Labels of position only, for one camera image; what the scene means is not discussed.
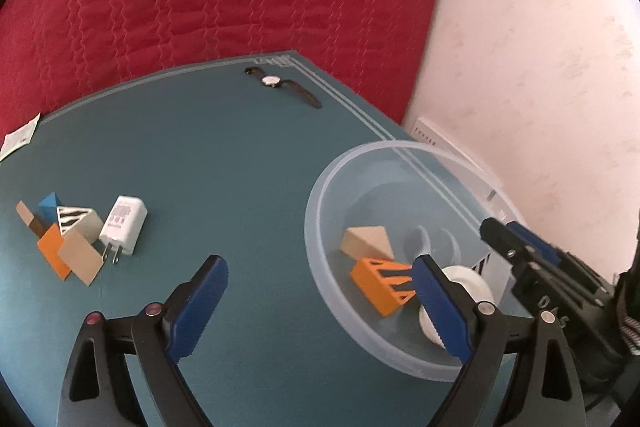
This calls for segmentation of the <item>clear plastic bowl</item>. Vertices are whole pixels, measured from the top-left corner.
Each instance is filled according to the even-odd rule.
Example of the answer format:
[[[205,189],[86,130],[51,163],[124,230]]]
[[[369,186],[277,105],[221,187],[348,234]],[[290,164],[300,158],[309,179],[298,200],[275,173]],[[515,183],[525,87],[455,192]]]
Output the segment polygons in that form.
[[[345,332],[382,363],[427,381],[453,381],[458,359],[428,340],[411,300],[381,317],[350,279],[354,260],[341,253],[349,228],[384,228],[395,259],[411,265],[431,255],[441,268],[464,265],[483,277],[494,303],[512,314],[511,267],[480,239],[480,222],[524,220],[484,171],[414,141],[371,142],[333,159],[311,190],[305,244],[314,283]]]

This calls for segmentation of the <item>natural wood wedge block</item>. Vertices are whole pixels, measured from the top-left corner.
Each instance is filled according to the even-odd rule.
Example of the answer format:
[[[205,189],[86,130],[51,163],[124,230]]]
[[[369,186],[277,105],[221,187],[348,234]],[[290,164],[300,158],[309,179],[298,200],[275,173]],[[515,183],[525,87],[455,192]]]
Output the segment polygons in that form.
[[[104,265],[103,255],[76,231],[63,237],[58,255],[86,286],[92,284]]]

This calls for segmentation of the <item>orange rectangular wooden block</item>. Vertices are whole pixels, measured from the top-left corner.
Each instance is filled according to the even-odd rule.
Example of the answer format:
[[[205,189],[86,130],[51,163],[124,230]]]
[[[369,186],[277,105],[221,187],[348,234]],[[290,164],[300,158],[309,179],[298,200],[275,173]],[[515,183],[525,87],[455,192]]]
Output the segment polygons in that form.
[[[38,239],[37,246],[58,278],[65,281],[72,270],[58,254],[64,244],[58,225],[51,225]]]

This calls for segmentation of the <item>white zebra triangular block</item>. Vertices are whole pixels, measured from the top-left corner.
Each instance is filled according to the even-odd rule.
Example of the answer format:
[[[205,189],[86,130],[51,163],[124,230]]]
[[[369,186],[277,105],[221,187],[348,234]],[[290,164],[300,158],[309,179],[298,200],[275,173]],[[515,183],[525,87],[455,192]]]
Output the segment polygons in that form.
[[[63,237],[70,232],[77,232],[89,243],[99,239],[103,221],[96,210],[86,207],[58,206],[55,211],[58,228]]]

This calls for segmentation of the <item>white booklet on floor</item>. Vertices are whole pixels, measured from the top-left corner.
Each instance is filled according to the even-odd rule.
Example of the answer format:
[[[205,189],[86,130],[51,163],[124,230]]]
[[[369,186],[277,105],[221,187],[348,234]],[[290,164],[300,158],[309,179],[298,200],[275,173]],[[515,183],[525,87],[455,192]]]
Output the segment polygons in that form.
[[[462,148],[458,147],[448,136],[444,135],[430,120],[423,116],[416,117],[410,135],[416,141],[434,146],[439,150],[444,150],[446,153],[465,162],[465,164],[472,166],[482,175],[483,179],[473,181],[468,174],[465,174],[458,168],[454,168],[454,172],[461,173],[464,182],[470,182],[472,184],[472,192],[480,199],[484,199],[488,205],[495,207],[503,206],[503,198],[498,193],[501,184],[495,176],[480,165],[472,156],[462,150]]]

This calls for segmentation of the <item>brown wooden block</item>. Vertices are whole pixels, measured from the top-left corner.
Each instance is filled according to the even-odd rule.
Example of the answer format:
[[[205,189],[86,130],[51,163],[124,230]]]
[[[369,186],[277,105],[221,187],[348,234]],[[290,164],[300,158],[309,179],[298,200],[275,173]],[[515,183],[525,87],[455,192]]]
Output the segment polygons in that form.
[[[41,237],[46,234],[46,227],[22,200],[16,204],[15,211],[18,214],[18,217],[20,217],[25,223],[26,227],[29,228],[29,230],[32,231],[38,239],[41,239]]]

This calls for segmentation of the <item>natural wood triangular block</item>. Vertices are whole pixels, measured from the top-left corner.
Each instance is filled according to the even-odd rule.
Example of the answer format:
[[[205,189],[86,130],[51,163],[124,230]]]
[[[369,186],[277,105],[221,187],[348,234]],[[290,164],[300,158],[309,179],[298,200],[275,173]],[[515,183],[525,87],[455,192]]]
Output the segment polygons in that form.
[[[381,225],[347,228],[341,241],[340,251],[354,260],[371,258],[393,261],[395,259],[386,228]]]

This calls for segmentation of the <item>white USB wall charger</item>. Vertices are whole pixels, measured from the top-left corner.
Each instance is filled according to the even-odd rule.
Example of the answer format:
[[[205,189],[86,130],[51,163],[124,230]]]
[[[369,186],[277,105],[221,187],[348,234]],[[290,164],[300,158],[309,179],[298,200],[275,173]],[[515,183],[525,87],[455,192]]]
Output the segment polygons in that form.
[[[99,235],[103,256],[113,253],[112,263],[117,265],[122,256],[131,256],[138,243],[148,210],[142,199],[120,195],[108,214]]]

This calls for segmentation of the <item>white ceramic plate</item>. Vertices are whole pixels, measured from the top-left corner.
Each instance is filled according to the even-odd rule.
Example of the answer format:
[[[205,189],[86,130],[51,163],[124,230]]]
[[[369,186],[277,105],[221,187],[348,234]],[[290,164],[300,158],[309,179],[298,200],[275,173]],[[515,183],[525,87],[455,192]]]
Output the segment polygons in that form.
[[[450,280],[454,286],[458,286],[459,290],[454,292],[458,298],[465,295],[463,301],[468,305],[465,309],[471,310],[473,308],[472,303],[490,303],[495,305],[497,303],[494,293],[492,292],[489,284],[484,277],[478,274],[475,270],[464,265],[448,265],[448,267],[442,268],[442,274]],[[439,348],[446,349],[445,343],[442,341],[442,336],[434,325],[431,315],[427,312],[424,306],[419,308],[419,325],[422,334],[434,343]]]

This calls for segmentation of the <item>blue triangular block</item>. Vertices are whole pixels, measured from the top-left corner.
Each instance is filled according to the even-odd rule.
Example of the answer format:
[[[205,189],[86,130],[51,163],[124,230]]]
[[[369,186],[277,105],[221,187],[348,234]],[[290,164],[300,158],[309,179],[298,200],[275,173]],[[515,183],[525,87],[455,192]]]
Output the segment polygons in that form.
[[[58,222],[58,206],[61,206],[61,202],[55,192],[47,195],[38,204],[38,216],[47,228]]]

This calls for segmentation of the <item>white paper card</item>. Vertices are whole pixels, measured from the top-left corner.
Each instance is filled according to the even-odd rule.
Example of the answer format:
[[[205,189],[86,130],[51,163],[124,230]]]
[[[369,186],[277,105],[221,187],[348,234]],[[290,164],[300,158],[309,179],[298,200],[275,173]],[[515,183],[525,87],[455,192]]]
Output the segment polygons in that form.
[[[0,150],[0,161],[4,161],[8,156],[19,150],[21,147],[26,146],[32,141],[36,129],[40,121],[40,114],[37,114],[27,124],[24,124],[21,128],[8,133],[3,140]]]

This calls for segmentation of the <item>orange striped triangular block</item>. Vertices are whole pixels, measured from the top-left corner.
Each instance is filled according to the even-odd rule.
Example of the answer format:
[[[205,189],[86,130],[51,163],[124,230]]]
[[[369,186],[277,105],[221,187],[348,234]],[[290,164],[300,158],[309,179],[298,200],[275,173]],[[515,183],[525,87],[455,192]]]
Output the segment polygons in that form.
[[[381,317],[389,317],[416,297],[411,265],[405,263],[361,258],[349,276]]]

